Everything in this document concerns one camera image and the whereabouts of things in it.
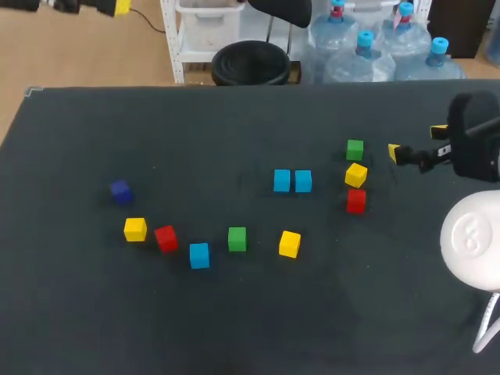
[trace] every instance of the green cube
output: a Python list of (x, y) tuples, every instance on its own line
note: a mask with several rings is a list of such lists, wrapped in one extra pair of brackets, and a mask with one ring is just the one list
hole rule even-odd
[(230, 252), (247, 251), (247, 228), (231, 227), (227, 235), (227, 244)]
[(363, 159), (363, 141), (349, 139), (347, 141), (347, 152), (345, 154), (347, 160), (360, 162)]

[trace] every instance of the robotic arm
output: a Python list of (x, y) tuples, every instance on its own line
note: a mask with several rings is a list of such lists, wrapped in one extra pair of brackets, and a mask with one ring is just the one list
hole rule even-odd
[(47, 4), (64, 13), (79, 13), (81, 5), (93, 6), (108, 16), (118, 16), (130, 11), (131, 0), (0, 0), (0, 8), (36, 12), (40, 4)]
[[(448, 143), (430, 151), (389, 145), (389, 156), (399, 165), (417, 165), (426, 173), (438, 164), (452, 164), (461, 177), (500, 180), (500, 108), (489, 92), (457, 95), (450, 105), (448, 125), (430, 128), (433, 139)], [(448, 213), (441, 228), (441, 254), (446, 266), (462, 282), (493, 292), (474, 342), (481, 352), (500, 331), (500, 319), (488, 329), (500, 296), (500, 191), (465, 197)]]

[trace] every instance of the block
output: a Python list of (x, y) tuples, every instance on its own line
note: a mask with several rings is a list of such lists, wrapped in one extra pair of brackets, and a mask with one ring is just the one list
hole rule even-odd
[(313, 175), (310, 170), (295, 171), (295, 192), (310, 193), (313, 189)]
[(189, 261), (193, 270), (210, 267), (209, 244), (190, 244)]
[(125, 238), (129, 242), (143, 242), (146, 239), (146, 220), (144, 217), (129, 217), (125, 221)]
[(398, 148), (398, 147), (399, 147), (399, 145), (389, 144), (389, 156), (391, 157), (391, 159), (394, 163), (397, 163), (397, 161), (396, 161), (396, 148)]
[(276, 193), (290, 191), (290, 170), (274, 170), (274, 191)]
[(127, 182), (125, 180), (118, 180), (109, 185), (109, 189), (111, 190), (111, 194), (115, 199), (115, 202), (119, 205), (127, 205), (132, 203), (134, 200), (134, 193), (129, 188)]
[(287, 256), (289, 258), (297, 258), (298, 247), (300, 246), (300, 234), (283, 232), (280, 241), (280, 255)]
[(227, 245), (230, 252), (247, 251), (247, 228), (231, 227), (227, 234)]
[(360, 162), (363, 159), (363, 141), (349, 139), (347, 141), (347, 152), (345, 153), (347, 160)]
[(364, 213), (366, 209), (366, 191), (362, 189), (349, 189), (347, 197), (348, 213)]
[(175, 231), (171, 225), (155, 230), (156, 241), (163, 253), (173, 252), (179, 248)]
[(345, 183), (351, 185), (354, 188), (360, 188), (361, 185), (366, 181), (366, 175), (368, 174), (368, 168), (360, 166), (355, 162), (349, 167), (347, 172), (345, 172)]

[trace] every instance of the yellow object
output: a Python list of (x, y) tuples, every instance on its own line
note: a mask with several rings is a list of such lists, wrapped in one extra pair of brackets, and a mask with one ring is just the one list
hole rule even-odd
[(132, 0), (116, 0), (115, 16), (122, 16), (130, 11)]
[(280, 241), (280, 255), (297, 258), (300, 234), (284, 230)]
[(397, 163), (396, 161), (396, 148), (398, 148), (399, 145), (391, 145), (389, 144), (389, 156), (391, 157), (392, 161), (394, 161), (394, 163)]
[(437, 128), (437, 129), (448, 129), (448, 125), (433, 125), (432, 127), (429, 128), (429, 131), (430, 131), (430, 137), (431, 138), (434, 138), (432, 136), (432, 129), (433, 128)]
[(125, 222), (125, 238), (129, 242), (143, 242), (146, 239), (146, 220), (144, 217), (128, 218)]
[(347, 172), (345, 172), (345, 183), (351, 185), (354, 188), (360, 188), (361, 185), (366, 181), (366, 175), (368, 174), (368, 168), (360, 166), (355, 162), (349, 167)]

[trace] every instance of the yellow cube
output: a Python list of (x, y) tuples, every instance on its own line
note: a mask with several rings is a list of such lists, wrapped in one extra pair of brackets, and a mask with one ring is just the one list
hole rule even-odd
[(345, 173), (345, 183), (353, 186), (354, 188), (360, 188), (366, 181), (367, 174), (368, 168), (360, 166), (354, 162)]
[(143, 242), (146, 239), (146, 220), (144, 217), (129, 217), (125, 221), (125, 238), (129, 242)]
[(300, 234), (284, 231), (280, 241), (280, 255), (297, 258)]

